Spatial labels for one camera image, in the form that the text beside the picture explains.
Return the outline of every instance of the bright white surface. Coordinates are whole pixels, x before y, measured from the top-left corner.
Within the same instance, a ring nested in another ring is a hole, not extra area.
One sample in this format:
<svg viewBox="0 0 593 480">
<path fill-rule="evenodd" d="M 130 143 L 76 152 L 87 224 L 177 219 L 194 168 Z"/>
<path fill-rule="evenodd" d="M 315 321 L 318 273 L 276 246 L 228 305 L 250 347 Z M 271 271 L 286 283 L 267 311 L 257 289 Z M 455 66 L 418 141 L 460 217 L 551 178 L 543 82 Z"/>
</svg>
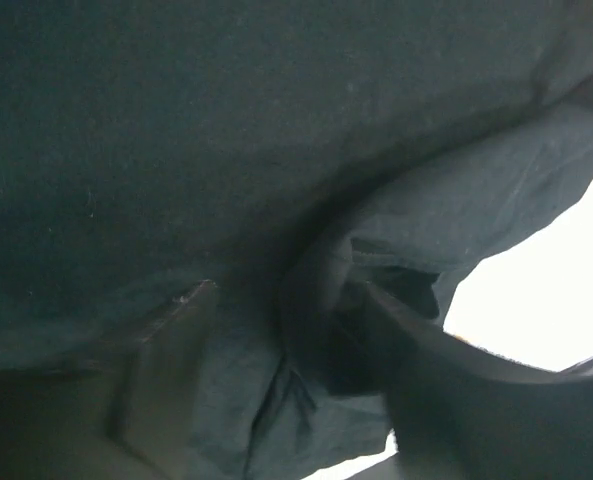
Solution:
<svg viewBox="0 0 593 480">
<path fill-rule="evenodd" d="M 593 356 L 593 182 L 552 225 L 482 262 L 459 286 L 445 330 L 528 365 L 559 371 Z M 305 480 L 345 480 L 387 450 Z"/>
</svg>

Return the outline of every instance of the garment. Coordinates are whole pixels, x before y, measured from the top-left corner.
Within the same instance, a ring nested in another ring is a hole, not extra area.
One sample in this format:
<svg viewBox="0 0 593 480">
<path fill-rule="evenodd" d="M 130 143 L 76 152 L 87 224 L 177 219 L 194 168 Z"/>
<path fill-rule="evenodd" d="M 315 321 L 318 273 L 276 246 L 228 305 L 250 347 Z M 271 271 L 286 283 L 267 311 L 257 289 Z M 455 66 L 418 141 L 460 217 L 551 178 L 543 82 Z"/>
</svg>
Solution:
<svg viewBox="0 0 593 480">
<path fill-rule="evenodd" d="M 593 1 L 0 2 L 0 372 L 212 280 L 186 476 L 299 479 L 392 426 L 347 275 L 440 324 L 592 177 Z"/>
</svg>

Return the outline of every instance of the dark cloth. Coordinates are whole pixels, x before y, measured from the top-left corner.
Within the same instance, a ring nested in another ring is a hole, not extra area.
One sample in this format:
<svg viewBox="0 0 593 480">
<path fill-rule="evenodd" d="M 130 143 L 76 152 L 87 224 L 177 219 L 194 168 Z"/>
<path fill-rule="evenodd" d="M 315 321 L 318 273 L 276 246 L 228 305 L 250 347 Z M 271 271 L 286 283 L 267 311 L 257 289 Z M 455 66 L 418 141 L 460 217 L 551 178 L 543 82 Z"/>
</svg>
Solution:
<svg viewBox="0 0 593 480">
<path fill-rule="evenodd" d="M 347 275 L 439 324 L 592 177 L 593 1 L 0 2 L 0 372 L 211 279 L 186 476 L 302 478 L 391 428 Z"/>
</svg>

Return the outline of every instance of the clothing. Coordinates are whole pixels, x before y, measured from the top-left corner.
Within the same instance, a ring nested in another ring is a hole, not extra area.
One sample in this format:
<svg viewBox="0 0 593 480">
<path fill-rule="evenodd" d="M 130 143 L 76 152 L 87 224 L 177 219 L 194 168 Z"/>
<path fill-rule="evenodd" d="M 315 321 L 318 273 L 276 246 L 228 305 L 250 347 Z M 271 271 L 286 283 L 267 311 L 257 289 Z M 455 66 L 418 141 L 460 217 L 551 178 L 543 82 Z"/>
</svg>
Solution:
<svg viewBox="0 0 593 480">
<path fill-rule="evenodd" d="M 592 178 L 593 1 L 0 2 L 0 372 L 212 280 L 185 476 L 300 479 L 392 426 L 361 282 L 440 324 Z"/>
</svg>

